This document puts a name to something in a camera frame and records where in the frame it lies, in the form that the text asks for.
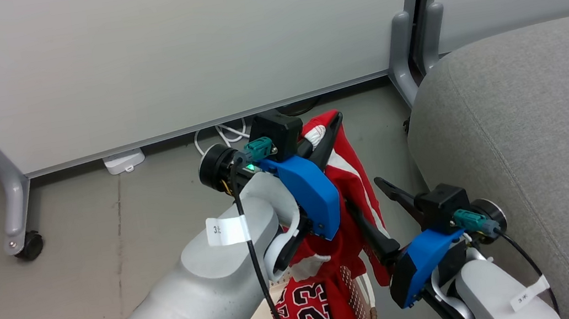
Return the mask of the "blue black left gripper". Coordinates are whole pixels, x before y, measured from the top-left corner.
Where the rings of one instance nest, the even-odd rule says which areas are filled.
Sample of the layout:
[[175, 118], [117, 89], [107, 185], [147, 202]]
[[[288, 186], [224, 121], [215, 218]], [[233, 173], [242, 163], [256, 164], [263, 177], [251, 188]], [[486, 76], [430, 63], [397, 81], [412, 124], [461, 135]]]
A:
[[214, 144], [202, 153], [200, 181], [234, 199], [256, 174], [279, 180], [296, 202], [299, 219], [317, 236], [331, 241], [340, 227], [341, 201], [336, 186], [325, 175], [341, 129], [343, 115], [336, 112], [317, 144], [296, 133], [255, 138], [242, 150]]

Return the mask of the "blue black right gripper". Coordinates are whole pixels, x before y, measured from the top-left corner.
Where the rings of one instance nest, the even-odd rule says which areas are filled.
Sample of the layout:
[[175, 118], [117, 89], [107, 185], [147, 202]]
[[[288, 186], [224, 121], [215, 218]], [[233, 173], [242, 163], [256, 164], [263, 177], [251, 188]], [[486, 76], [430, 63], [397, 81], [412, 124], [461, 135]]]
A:
[[371, 248], [382, 266], [391, 266], [391, 298], [402, 309], [411, 307], [422, 297], [422, 289], [429, 281], [432, 272], [439, 267], [452, 243], [463, 235], [481, 235], [480, 240], [495, 241], [499, 233], [507, 228], [506, 215], [490, 201], [476, 200], [469, 207], [444, 212], [442, 226], [428, 228], [425, 214], [416, 206], [416, 197], [402, 188], [393, 185], [382, 177], [374, 177], [374, 184], [391, 201], [395, 201], [418, 222], [421, 230], [413, 241], [400, 248], [400, 243], [387, 237], [376, 226], [367, 221], [363, 212], [353, 203], [347, 203], [346, 209], [355, 221], [365, 242]]

